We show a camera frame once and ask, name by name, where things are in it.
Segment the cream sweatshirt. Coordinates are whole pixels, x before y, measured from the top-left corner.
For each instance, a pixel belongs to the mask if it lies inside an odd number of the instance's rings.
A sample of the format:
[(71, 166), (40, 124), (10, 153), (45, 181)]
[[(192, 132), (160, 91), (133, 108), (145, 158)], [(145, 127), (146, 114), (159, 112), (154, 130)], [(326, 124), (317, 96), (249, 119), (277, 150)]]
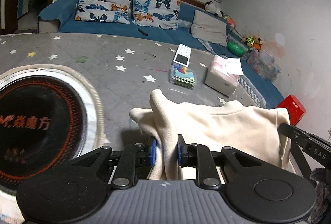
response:
[(291, 142), (277, 128), (289, 123), (287, 109), (263, 109), (243, 106), (232, 100), (223, 106), (206, 106), (168, 100), (161, 90), (150, 93), (150, 108), (133, 108), (129, 116), (143, 134), (157, 140), (152, 180), (191, 179), (192, 169), (179, 167), (178, 135), (187, 144), (202, 144), (211, 151), (231, 146), (251, 156), (287, 169)]

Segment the red plastic stool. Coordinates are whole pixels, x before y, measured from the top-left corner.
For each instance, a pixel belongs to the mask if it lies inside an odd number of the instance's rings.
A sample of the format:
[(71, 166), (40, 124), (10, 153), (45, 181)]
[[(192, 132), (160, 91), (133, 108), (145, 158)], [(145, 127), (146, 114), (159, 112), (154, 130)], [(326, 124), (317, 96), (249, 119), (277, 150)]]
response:
[(294, 95), (288, 95), (277, 105), (277, 108), (287, 109), (291, 125), (297, 125), (306, 113), (305, 107)]

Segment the white tissue box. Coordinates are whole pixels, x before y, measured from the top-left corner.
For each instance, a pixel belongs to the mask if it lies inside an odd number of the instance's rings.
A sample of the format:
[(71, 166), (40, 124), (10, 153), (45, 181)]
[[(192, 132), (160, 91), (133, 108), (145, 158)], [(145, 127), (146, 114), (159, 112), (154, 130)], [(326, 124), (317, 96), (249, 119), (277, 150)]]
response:
[(225, 96), (231, 96), (243, 75), (239, 58), (215, 55), (206, 73), (205, 84)]

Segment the grey star tablecloth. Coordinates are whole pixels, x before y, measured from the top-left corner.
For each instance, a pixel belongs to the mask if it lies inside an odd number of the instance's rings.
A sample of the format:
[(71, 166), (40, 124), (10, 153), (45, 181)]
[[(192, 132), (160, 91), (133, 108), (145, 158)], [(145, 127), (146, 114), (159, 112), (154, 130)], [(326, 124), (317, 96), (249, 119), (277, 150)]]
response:
[(205, 84), (213, 55), (193, 49), (189, 67), (195, 72), (193, 89), (170, 82), (177, 46), (114, 35), (28, 33), (1, 36), (1, 73), (31, 66), (34, 73), (50, 73), (70, 83), (86, 102), (88, 127), (83, 153), (107, 145), (115, 150), (131, 142), (145, 142), (130, 118), (132, 108), (148, 108), (154, 89), (176, 103), (221, 106), (238, 100), (245, 106), (266, 107), (266, 101), (246, 77), (231, 96)]

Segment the black induction cooktop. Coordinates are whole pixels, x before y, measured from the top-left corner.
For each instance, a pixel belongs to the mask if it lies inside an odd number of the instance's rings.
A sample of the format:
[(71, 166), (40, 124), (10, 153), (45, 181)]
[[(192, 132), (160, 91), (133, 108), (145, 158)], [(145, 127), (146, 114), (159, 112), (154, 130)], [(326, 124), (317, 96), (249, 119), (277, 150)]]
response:
[(81, 152), (86, 113), (69, 84), (47, 76), (18, 79), (1, 89), (1, 188)]

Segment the clear storage box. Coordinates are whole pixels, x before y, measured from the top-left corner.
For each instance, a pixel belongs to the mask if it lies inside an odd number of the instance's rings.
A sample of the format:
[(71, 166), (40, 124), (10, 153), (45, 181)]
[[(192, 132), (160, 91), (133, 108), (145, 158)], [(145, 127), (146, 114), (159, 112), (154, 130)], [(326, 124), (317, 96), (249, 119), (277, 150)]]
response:
[(253, 49), (246, 62), (265, 80), (274, 82), (281, 72), (274, 58), (264, 50)]

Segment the yellow orange toy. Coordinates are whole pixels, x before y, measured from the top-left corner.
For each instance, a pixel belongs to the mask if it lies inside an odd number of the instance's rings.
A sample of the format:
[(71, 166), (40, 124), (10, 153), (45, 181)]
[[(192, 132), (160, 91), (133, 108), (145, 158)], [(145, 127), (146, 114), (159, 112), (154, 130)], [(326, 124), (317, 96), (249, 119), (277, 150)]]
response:
[(258, 51), (261, 50), (262, 44), (264, 42), (260, 37), (258, 37), (256, 35), (254, 35), (254, 36), (246, 36), (246, 35), (244, 35), (242, 37), (241, 41), (244, 44), (246, 44), (247, 46), (249, 46), (251, 48), (254, 48), (254, 49), (258, 50)]

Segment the grey cushion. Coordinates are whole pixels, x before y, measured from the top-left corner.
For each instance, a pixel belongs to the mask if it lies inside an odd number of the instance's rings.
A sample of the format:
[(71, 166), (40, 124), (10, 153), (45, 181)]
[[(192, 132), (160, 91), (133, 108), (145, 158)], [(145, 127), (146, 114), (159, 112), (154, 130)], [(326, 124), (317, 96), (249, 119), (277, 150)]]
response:
[(194, 38), (227, 46), (226, 27), (226, 23), (202, 11), (195, 10), (190, 32)]

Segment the right butterfly pillow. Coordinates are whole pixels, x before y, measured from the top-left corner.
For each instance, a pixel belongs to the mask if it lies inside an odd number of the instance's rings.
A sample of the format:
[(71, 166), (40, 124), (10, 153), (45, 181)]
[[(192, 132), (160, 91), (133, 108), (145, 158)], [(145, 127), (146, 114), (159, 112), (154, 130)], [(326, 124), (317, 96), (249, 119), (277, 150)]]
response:
[(132, 0), (133, 23), (177, 30), (182, 0)]

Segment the butterfly pillow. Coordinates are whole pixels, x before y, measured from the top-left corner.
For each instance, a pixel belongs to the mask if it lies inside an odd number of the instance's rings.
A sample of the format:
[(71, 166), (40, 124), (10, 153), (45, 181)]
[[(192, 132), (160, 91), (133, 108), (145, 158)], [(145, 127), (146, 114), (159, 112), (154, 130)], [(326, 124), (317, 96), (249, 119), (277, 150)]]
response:
[(94, 23), (130, 24), (132, 0), (78, 0), (75, 20)]
[(132, 0), (133, 23), (177, 30), (182, 0)]

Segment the black white plush toy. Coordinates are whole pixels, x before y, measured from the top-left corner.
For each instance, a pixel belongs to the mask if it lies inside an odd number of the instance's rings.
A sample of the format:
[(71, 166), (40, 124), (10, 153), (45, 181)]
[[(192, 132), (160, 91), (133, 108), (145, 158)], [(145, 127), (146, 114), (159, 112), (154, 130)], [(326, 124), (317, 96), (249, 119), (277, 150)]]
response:
[(213, 1), (209, 1), (205, 3), (205, 11), (213, 14), (214, 16), (222, 17), (222, 11), (220, 10), (219, 7), (215, 5)]

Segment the left butterfly pillow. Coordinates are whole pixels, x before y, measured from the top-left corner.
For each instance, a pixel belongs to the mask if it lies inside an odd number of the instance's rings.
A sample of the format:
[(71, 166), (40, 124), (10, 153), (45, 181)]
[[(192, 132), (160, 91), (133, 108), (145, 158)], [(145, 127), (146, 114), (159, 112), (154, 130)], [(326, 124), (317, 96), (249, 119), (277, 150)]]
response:
[(130, 24), (132, 0), (78, 0), (75, 20), (94, 23)]

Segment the blue corner sofa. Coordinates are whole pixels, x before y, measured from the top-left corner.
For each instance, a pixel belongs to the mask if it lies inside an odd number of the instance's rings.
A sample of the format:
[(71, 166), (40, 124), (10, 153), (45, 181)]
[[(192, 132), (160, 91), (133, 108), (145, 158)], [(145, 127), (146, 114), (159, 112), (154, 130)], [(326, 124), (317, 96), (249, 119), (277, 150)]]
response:
[[(57, 0), (44, 8), (38, 15), (39, 17), (39, 32), (61, 32), (61, 33), (89, 33), (89, 34), (109, 34), (119, 35), (140, 39), (147, 39), (155, 42), (164, 42), (174, 45), (184, 44), (191, 48), (207, 51), (206, 47), (194, 38), (189, 30), (189, 27), (179, 27), (177, 30), (162, 30), (161, 28), (137, 26), (133, 23), (92, 23), (75, 21), (76, 6), (82, 4), (83, 0)], [(193, 22), (196, 10), (201, 10), (197, 7), (182, 3), (180, 7), (179, 19), (185, 22)], [(55, 25), (55, 30), (45, 29), (42, 23), (50, 23)], [(219, 44), (211, 43), (210, 48), (220, 56), (230, 58), (238, 58), (231, 53), (226, 47)], [(244, 60), (241, 60), (243, 72), (247, 79), (254, 85), (258, 92), (262, 95), (266, 102), (266, 108), (276, 108), (283, 101), (284, 97), (273, 85), (272, 82), (262, 79), (253, 68), (251, 68)]]

